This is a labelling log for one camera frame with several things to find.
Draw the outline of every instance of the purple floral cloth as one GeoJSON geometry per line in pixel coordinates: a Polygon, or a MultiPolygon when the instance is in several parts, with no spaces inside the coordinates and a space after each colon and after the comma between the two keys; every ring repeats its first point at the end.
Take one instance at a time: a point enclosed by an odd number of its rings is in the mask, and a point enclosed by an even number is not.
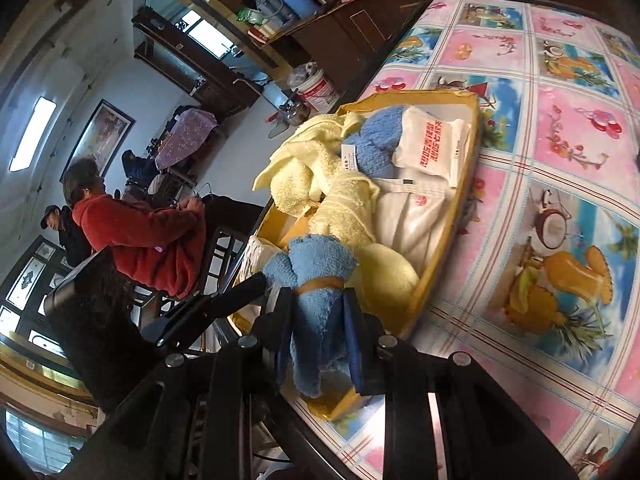
{"type": "Polygon", "coordinates": [[[195,152],[218,126],[215,116],[192,108],[182,112],[171,129],[171,136],[156,155],[156,166],[162,171],[195,152]]]}

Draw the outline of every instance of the picture frame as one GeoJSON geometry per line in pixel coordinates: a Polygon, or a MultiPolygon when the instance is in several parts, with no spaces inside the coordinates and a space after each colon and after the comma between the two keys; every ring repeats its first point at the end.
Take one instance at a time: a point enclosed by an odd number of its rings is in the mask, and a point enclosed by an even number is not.
{"type": "Polygon", "coordinates": [[[100,176],[104,176],[122,141],[135,123],[132,117],[105,99],[101,99],[82,129],[78,142],[60,175],[60,182],[72,162],[87,156],[95,159],[100,176]]]}

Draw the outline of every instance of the plastic tablecloth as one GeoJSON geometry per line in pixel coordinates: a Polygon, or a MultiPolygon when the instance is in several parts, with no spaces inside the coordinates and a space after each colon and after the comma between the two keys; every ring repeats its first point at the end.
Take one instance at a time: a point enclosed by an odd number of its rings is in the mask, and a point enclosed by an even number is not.
{"type": "MultiPolygon", "coordinates": [[[[471,354],[595,478],[640,412],[638,51],[571,12],[434,0],[362,97],[431,88],[478,94],[484,133],[468,223],[412,343],[471,354]]],[[[290,402],[382,478],[383,397],[331,423],[290,402]]]]}
{"type": "Polygon", "coordinates": [[[166,170],[195,153],[216,126],[218,121],[209,112],[198,108],[182,112],[156,155],[158,170],[166,170]]]}

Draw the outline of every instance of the red fleece jacket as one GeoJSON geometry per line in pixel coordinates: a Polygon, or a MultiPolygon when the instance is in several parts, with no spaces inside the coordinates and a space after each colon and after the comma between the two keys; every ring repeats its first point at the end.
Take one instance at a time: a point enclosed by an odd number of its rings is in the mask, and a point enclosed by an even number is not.
{"type": "Polygon", "coordinates": [[[78,202],[73,218],[96,251],[111,247],[116,268],[132,280],[178,298],[194,287],[207,230],[204,212],[153,210],[146,202],[105,194],[78,202]]]}

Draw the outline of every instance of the screw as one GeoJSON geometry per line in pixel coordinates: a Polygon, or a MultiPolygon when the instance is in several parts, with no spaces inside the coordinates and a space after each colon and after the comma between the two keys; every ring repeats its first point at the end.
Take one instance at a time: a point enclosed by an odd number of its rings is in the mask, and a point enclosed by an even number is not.
{"type": "Polygon", "coordinates": [[[177,368],[178,366],[181,366],[183,362],[184,355],[182,354],[171,354],[164,359],[164,364],[169,368],[177,368]]]}
{"type": "Polygon", "coordinates": [[[471,364],[471,356],[466,352],[456,352],[453,354],[452,359],[458,366],[469,366],[471,364]]]}
{"type": "Polygon", "coordinates": [[[240,339],[238,339],[238,344],[240,348],[253,348],[258,344],[258,338],[255,335],[243,335],[240,339]]]}
{"type": "Polygon", "coordinates": [[[394,348],[398,344],[398,339],[396,339],[392,335],[385,334],[385,335],[381,335],[378,338],[378,344],[382,348],[394,348]]]}

